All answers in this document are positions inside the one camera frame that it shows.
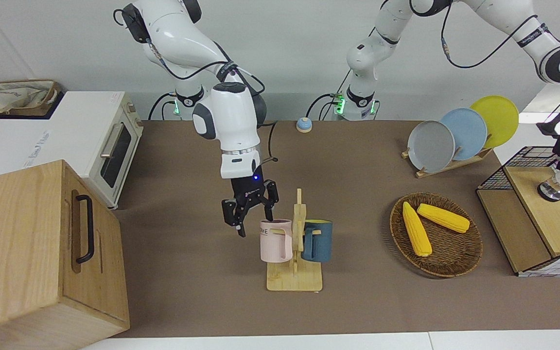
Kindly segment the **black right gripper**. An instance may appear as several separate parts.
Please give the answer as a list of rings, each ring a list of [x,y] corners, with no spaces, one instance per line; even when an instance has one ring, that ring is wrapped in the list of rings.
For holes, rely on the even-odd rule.
[[[259,203],[264,206],[267,221],[274,221],[273,208],[279,201],[277,184],[274,181],[263,182],[263,175],[253,174],[247,177],[233,178],[231,185],[234,198],[221,201],[224,222],[235,228],[240,237],[246,237],[243,221],[247,210]]]

